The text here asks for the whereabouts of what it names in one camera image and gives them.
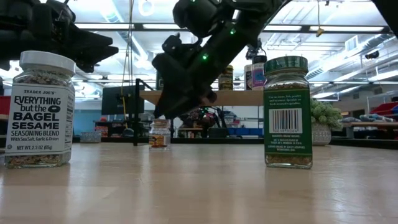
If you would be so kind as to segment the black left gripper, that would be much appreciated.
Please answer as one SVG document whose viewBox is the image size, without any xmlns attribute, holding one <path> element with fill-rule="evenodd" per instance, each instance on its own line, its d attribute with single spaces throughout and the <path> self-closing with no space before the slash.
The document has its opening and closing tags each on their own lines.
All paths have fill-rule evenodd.
<svg viewBox="0 0 398 224">
<path fill-rule="evenodd" d="M 68 1 L 34 1 L 33 6 L 33 50 L 62 55 L 86 73 L 93 73 L 95 65 L 119 52 L 110 37 L 92 33 L 72 25 L 75 13 Z M 72 55 L 71 44 L 89 47 Z"/>
</svg>

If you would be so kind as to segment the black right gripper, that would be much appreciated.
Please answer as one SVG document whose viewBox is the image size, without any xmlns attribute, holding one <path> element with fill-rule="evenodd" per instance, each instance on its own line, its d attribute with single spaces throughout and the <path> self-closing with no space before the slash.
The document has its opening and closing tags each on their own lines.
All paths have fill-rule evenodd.
<svg viewBox="0 0 398 224">
<path fill-rule="evenodd" d="M 174 119 L 199 106 L 211 106 L 217 94 L 209 88 L 218 77 L 218 49 L 214 46 L 164 46 L 153 66 L 164 79 L 164 88 L 199 92 L 199 98 L 164 90 L 154 116 Z"/>
</svg>

